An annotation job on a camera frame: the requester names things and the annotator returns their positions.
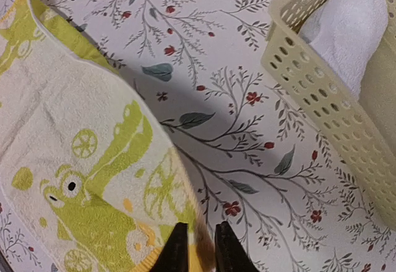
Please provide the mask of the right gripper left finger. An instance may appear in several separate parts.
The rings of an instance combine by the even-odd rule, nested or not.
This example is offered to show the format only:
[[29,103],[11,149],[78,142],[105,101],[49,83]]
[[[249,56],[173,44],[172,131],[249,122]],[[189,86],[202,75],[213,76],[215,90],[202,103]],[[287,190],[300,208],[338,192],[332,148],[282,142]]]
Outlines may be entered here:
[[177,223],[173,228],[150,272],[188,272],[189,249],[186,223]]

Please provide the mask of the light blue towel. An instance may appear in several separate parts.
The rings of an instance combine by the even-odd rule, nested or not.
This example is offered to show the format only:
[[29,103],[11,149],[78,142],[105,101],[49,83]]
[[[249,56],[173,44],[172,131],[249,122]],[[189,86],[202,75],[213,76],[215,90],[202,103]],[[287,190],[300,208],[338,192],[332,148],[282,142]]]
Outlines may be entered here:
[[299,36],[359,98],[366,66],[387,26],[386,0],[327,0],[307,18]]

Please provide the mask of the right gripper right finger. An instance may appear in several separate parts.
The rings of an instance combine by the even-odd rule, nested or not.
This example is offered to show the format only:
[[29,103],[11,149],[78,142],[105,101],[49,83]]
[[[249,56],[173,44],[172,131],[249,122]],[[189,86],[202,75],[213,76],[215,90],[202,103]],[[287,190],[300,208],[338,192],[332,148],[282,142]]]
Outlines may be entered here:
[[243,249],[228,221],[215,228],[216,271],[219,272],[258,272]]

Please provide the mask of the cream green patterned towel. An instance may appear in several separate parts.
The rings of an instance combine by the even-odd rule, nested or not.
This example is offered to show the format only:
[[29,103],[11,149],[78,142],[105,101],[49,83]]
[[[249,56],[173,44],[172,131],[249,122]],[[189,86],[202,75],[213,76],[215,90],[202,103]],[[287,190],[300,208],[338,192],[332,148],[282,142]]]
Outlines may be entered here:
[[1,192],[59,271],[150,271],[186,223],[214,247],[188,174],[138,93],[39,0],[1,19]]

